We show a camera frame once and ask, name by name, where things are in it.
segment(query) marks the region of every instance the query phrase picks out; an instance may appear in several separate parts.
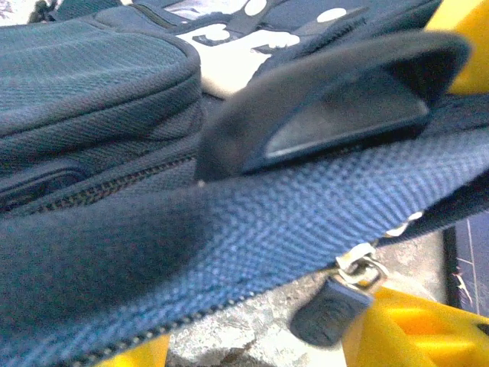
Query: white dot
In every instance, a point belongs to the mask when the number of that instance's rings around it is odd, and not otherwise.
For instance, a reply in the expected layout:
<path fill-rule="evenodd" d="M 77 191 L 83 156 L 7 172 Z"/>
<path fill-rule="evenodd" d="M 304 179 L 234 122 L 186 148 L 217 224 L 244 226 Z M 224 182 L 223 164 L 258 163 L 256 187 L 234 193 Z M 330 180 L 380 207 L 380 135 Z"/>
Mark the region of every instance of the white dot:
<path fill-rule="evenodd" d="M 334 8 L 325 11 L 317 18 L 318 23 L 324 23 L 325 21 L 332 21 L 333 19 L 340 18 L 346 15 L 346 9 Z"/>
<path fill-rule="evenodd" d="M 244 7 L 244 12 L 252 17 L 265 9 L 265 6 L 267 6 L 267 0 L 250 0 Z"/>

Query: pocket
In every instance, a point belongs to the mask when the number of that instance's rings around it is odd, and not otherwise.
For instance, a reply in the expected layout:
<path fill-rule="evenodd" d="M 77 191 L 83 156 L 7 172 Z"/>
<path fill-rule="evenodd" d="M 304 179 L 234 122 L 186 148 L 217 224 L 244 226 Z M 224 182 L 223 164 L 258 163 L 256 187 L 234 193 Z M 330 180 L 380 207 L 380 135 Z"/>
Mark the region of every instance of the pocket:
<path fill-rule="evenodd" d="M 54 158 L 96 174 L 199 130 L 198 54 L 119 23 L 0 30 L 0 177 Z"/>

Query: zipper teeth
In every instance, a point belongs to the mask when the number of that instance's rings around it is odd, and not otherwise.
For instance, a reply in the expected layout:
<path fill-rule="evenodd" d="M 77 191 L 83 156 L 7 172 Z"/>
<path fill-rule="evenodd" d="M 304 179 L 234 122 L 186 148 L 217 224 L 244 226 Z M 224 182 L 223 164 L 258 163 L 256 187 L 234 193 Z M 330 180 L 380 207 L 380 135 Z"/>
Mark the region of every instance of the zipper teeth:
<path fill-rule="evenodd" d="M 248 292 L 246 296 L 241 296 L 237 300 L 227 300 L 225 304 L 220 304 L 218 306 L 214 306 L 205 310 L 203 312 L 193 313 L 192 315 L 182 317 L 177 321 L 171 324 L 165 324 L 162 326 L 154 327 L 150 330 L 146 330 L 143 333 L 133 337 L 132 339 L 121 340 L 111 346 L 106 346 L 103 349 L 97 350 L 95 352 L 91 352 L 85 354 L 84 356 L 80 356 L 76 360 L 68 363 L 61 363 L 57 365 L 58 367 L 89 367 L 91 365 L 95 365 L 102 360 L 110 359 L 118 355 L 119 353 L 125 352 L 128 349 L 135 348 L 145 342 L 149 342 L 161 335 L 168 334 L 170 331 L 178 329 L 182 325 L 187 325 L 196 320 L 200 320 L 207 315 L 212 315 L 216 311 L 224 310 L 227 307 L 234 306 L 239 304 L 248 298 L 257 296 L 261 293 Z"/>
<path fill-rule="evenodd" d="M 147 6 L 142 5 L 142 4 L 130 4 L 132 8 L 136 8 L 139 10 L 141 13 L 146 15 L 152 22 L 160 25 L 163 28 L 173 28 L 175 27 L 175 24 L 171 24 L 169 21 L 166 21 L 163 19 L 161 16 L 159 16 L 157 13 L 149 9 Z"/>
<path fill-rule="evenodd" d="M 113 193 L 117 193 L 118 191 L 125 189 L 126 187 L 136 184 L 137 182 L 148 178 L 149 176 L 159 174 L 162 171 L 165 171 L 172 167 L 176 167 L 180 164 L 192 161 L 194 159 L 195 157 L 193 156 L 182 158 L 178 161 L 160 164 L 158 166 L 139 171 L 135 174 L 129 174 L 128 176 L 123 176 L 114 180 L 100 183 L 94 187 L 89 188 L 88 190 L 80 191 L 73 195 L 64 197 L 63 199 L 56 200 L 53 203 L 48 203 L 40 206 L 32 213 L 50 212 L 53 210 L 67 209 L 74 206 L 85 206 L 93 204 L 109 195 L 112 195 Z"/>

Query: zipper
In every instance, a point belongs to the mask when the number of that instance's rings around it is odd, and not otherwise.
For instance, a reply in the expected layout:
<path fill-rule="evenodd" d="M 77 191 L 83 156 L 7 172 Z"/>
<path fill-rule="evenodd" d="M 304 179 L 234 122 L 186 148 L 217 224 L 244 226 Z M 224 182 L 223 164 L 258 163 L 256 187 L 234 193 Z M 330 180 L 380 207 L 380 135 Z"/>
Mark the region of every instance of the zipper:
<path fill-rule="evenodd" d="M 417 220 L 421 216 L 422 216 L 421 212 L 414 213 L 406 220 L 406 222 L 402 223 L 397 228 L 387 231 L 384 237 L 392 238 L 401 235 L 406 230 L 406 228 L 410 225 L 411 222 Z M 387 279 L 387 269 L 381 263 L 374 260 L 374 253 L 377 244 L 378 244 L 378 240 L 375 240 L 373 242 L 361 243 L 360 245 L 356 245 L 349 252 L 346 252 L 342 256 L 336 258 L 336 264 L 332 268 L 329 268 L 327 270 L 331 274 L 337 275 L 338 279 L 341 279 L 340 287 L 334 291 L 337 291 L 340 294 L 344 294 L 344 291 L 341 289 L 341 287 L 344 287 L 345 289 L 354 291 L 356 294 L 365 294 L 366 296 L 371 297 L 374 291 L 377 290 L 382 285 L 382 283 Z M 360 265 L 361 263 L 367 263 L 370 265 L 370 268 L 376 268 L 378 273 L 378 276 L 374 277 L 374 279 L 371 279 L 369 281 L 369 284 L 366 286 L 360 285 L 360 283 L 367 279 L 364 276 L 366 275 L 367 272 L 365 271 L 362 272 L 361 274 L 356 274 L 358 273 L 358 269 L 359 269 L 358 265 Z M 187 315 L 185 317 L 182 317 L 181 319 L 178 319 L 177 321 L 174 321 L 173 323 L 166 323 L 161 326 L 154 327 L 153 329 L 146 330 L 145 332 L 138 334 L 132 339 L 121 340 L 113 345 L 106 346 L 103 349 L 80 356 L 77 359 L 73 360 L 72 362 L 62 362 L 57 366 L 58 367 L 88 367 L 91 365 L 95 365 L 103 360 L 110 359 L 120 353 L 123 353 L 128 349 L 133 349 L 161 335 L 168 334 L 172 330 L 178 329 L 183 325 L 188 325 L 194 321 L 202 319 L 207 315 L 211 315 L 217 311 L 224 310 L 227 307 L 234 306 L 236 304 L 239 304 L 247 300 L 248 298 L 255 297 L 262 293 L 263 292 L 260 293 L 249 292 L 245 296 L 241 296 L 238 299 L 227 300 L 224 304 L 211 307 L 208 310 L 204 310 L 203 312 Z M 313 296 L 310 302 L 313 302 L 315 297 L 317 297 L 317 295 Z M 353 318 L 350 317 L 348 321 L 350 323 L 351 321 L 353 321 Z M 301 337 L 300 334 L 297 335 L 296 331 L 292 328 L 292 325 L 291 325 L 291 331 L 294 335 L 298 336 L 300 339 L 304 339 L 303 337 Z"/>
<path fill-rule="evenodd" d="M 158 24 L 159 26 L 161 26 L 163 28 L 168 29 L 168 28 L 175 27 L 175 24 L 171 24 L 169 21 L 163 19 L 161 16 L 159 16 L 157 13 L 155 13 L 154 11 L 152 11 L 146 5 L 142 5 L 142 4 L 130 4 L 129 6 L 131 6 L 132 8 L 135 8 L 135 9 L 139 10 L 141 13 L 143 13 L 144 15 L 146 15 L 146 17 L 150 21 L 152 21 L 153 23 Z"/>
<path fill-rule="evenodd" d="M 40 206 L 38 209 L 33 210 L 31 214 L 67 209 L 74 206 L 86 206 L 96 203 L 97 201 L 104 199 L 107 196 L 112 195 L 113 193 L 117 193 L 118 191 L 125 189 L 126 187 L 129 187 L 133 184 L 136 184 L 137 182 L 142 181 L 150 176 L 159 174 L 160 172 L 179 166 L 188 161 L 193 161 L 195 159 L 196 158 L 194 156 L 184 157 L 177 161 L 159 164 L 157 166 L 147 168 L 145 170 L 138 171 L 127 176 L 115 178 L 114 180 L 109 180 L 104 183 L 99 183 L 93 187 L 90 187 L 87 190 L 79 191 L 78 193 L 75 193 L 73 195 L 66 196 L 52 203 Z"/>
<path fill-rule="evenodd" d="M 384 238 L 402 235 L 422 215 L 414 213 L 397 228 L 388 230 Z M 290 321 L 294 336 L 319 347 L 331 347 L 341 341 L 353 320 L 371 307 L 374 293 L 388 278 L 389 271 L 375 259 L 378 242 L 356 245 L 326 269 L 324 284 Z"/>

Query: black plastic handle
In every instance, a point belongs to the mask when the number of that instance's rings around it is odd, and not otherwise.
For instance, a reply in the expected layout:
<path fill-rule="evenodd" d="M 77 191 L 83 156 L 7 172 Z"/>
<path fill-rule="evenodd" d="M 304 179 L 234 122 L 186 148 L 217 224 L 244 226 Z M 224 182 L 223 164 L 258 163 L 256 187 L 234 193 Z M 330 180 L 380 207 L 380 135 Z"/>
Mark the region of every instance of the black plastic handle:
<path fill-rule="evenodd" d="M 313 54 L 252 80 L 202 132 L 196 178 L 415 137 L 468 59 L 454 34 L 403 32 Z"/>

